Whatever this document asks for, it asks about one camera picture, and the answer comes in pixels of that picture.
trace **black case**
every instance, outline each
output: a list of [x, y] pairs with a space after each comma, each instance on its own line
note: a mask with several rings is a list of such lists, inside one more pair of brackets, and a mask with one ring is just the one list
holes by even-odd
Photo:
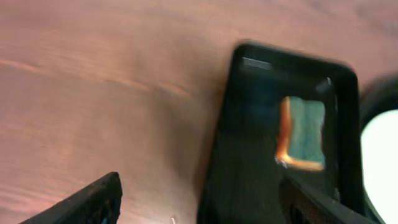
[[[279, 103], [298, 96], [325, 104], [326, 168], [286, 169], [275, 158]], [[245, 42], [229, 80], [198, 210], [198, 223], [285, 223], [279, 184], [289, 175], [364, 214], [358, 80], [340, 63]]]
[[110, 172], [21, 224], [116, 224], [122, 194], [119, 174]]

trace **white circle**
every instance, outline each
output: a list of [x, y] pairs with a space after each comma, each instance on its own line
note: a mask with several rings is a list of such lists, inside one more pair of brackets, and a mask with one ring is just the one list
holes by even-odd
[[361, 147], [365, 191], [385, 223], [398, 223], [398, 110], [370, 120]]

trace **black plastic object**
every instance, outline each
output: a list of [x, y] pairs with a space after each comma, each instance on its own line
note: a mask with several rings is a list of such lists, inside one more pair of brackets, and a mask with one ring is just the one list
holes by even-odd
[[376, 224], [298, 179], [285, 178], [279, 189], [279, 200], [288, 223]]
[[[274, 161], [279, 104], [285, 96], [325, 104], [322, 172]], [[299, 177], [364, 214], [358, 80], [344, 65], [257, 43], [234, 53], [216, 130], [198, 223], [285, 223], [279, 183]]]
[[[389, 75], [374, 82], [361, 97], [359, 120], [361, 132], [370, 120], [390, 110], [398, 110], [398, 74]], [[365, 193], [365, 201], [366, 216], [375, 222], [382, 222], [367, 193]]]
[[22, 224], [115, 224], [122, 194], [119, 174], [110, 172]]

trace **wooden table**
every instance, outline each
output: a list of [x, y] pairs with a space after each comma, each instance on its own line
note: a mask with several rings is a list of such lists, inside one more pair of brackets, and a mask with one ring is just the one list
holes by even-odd
[[398, 70], [392, 0], [0, 0], [0, 223], [118, 171], [119, 223], [194, 223], [234, 44]]

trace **wood grain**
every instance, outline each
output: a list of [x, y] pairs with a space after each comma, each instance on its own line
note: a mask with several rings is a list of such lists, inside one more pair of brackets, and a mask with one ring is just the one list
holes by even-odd
[[0, 222], [109, 171], [120, 223], [194, 223], [233, 45], [398, 70], [391, 0], [0, 0]]

